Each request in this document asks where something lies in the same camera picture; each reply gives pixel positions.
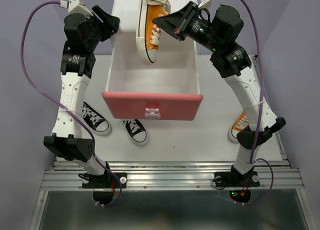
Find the open drawer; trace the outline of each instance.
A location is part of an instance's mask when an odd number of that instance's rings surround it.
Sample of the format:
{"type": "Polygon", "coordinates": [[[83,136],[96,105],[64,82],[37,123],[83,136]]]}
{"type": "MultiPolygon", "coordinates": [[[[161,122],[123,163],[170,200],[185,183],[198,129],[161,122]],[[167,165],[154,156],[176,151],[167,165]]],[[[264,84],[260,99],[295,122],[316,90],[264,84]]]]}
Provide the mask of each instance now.
{"type": "MultiPolygon", "coordinates": [[[[188,1],[179,2],[178,7],[188,1]]],[[[114,36],[108,80],[102,93],[110,112],[116,119],[193,120],[203,100],[195,42],[179,42],[163,32],[156,63],[144,65],[136,45],[138,9],[132,7],[138,7],[139,0],[130,2],[130,8],[123,4],[118,8],[115,0],[112,11],[121,22],[114,36]]]]}

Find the orange sneaker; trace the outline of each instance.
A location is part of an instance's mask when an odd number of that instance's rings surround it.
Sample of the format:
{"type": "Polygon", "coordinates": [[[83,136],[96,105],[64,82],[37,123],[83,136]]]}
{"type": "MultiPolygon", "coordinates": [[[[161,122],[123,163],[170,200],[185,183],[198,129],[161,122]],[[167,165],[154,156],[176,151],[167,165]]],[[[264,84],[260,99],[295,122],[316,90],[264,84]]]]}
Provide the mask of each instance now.
{"type": "Polygon", "coordinates": [[[168,0],[140,0],[139,20],[136,28],[136,46],[141,60],[150,65],[157,59],[161,28],[153,23],[153,19],[170,13],[168,0]]]}
{"type": "Polygon", "coordinates": [[[234,143],[238,143],[237,134],[240,133],[248,125],[248,116],[245,111],[243,111],[241,116],[237,119],[237,121],[235,121],[229,131],[229,138],[231,139],[231,141],[234,143]]]}

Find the sneaker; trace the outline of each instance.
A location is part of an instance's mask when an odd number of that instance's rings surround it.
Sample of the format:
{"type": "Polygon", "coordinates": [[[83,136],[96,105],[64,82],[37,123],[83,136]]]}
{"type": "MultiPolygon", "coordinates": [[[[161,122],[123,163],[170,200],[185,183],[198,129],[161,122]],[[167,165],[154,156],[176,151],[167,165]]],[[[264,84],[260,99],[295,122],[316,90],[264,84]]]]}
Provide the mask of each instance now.
{"type": "Polygon", "coordinates": [[[124,119],[121,121],[129,134],[131,141],[138,146],[146,145],[148,134],[142,123],[137,119],[124,119]]]}
{"type": "Polygon", "coordinates": [[[156,62],[161,37],[161,28],[153,20],[169,14],[171,5],[168,0],[140,0],[139,9],[136,46],[142,62],[150,65],[156,62]]]}
{"type": "Polygon", "coordinates": [[[249,125],[248,117],[245,111],[242,112],[241,116],[235,121],[229,131],[229,138],[232,142],[238,143],[237,134],[240,133],[246,126],[249,125]]]}
{"type": "Polygon", "coordinates": [[[105,136],[111,132],[111,126],[108,121],[85,101],[82,106],[82,119],[92,129],[92,132],[97,135],[105,136]]]}

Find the pink drawer front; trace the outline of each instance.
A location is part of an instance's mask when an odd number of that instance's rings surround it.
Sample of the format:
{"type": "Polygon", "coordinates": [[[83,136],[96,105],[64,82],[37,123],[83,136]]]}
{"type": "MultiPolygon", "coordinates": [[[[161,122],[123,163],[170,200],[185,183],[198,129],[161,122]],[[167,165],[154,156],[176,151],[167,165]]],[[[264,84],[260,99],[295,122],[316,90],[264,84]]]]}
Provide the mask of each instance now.
{"type": "Polygon", "coordinates": [[[146,109],[159,109],[160,120],[195,119],[203,100],[201,94],[115,92],[102,97],[116,119],[146,119],[146,109]]]}

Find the shoelace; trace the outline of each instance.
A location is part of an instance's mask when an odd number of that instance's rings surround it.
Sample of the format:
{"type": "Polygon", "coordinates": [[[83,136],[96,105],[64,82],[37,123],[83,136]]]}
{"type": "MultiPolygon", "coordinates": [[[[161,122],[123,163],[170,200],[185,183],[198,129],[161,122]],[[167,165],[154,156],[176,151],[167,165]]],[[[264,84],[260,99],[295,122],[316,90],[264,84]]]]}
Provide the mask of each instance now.
{"type": "Polygon", "coordinates": [[[244,115],[239,122],[236,123],[235,127],[237,129],[243,130],[246,126],[249,125],[248,117],[244,115]]]}
{"type": "Polygon", "coordinates": [[[92,111],[88,107],[84,107],[82,109],[82,118],[85,118],[86,116],[90,117],[90,121],[95,125],[98,121],[102,120],[103,118],[100,117],[98,114],[96,114],[94,111],[92,111]]]}
{"type": "Polygon", "coordinates": [[[121,123],[122,123],[123,126],[125,126],[127,123],[129,123],[131,132],[133,134],[140,129],[140,127],[137,124],[137,122],[135,120],[133,120],[133,119],[123,119],[123,120],[121,120],[121,123]]]}
{"type": "MultiPolygon", "coordinates": [[[[171,4],[169,0],[146,0],[146,2],[148,3],[148,5],[164,7],[165,14],[169,14],[171,11],[171,4]]],[[[152,28],[152,40],[150,40],[150,43],[158,46],[161,38],[161,28],[158,27],[156,24],[154,24],[152,28]]]]}

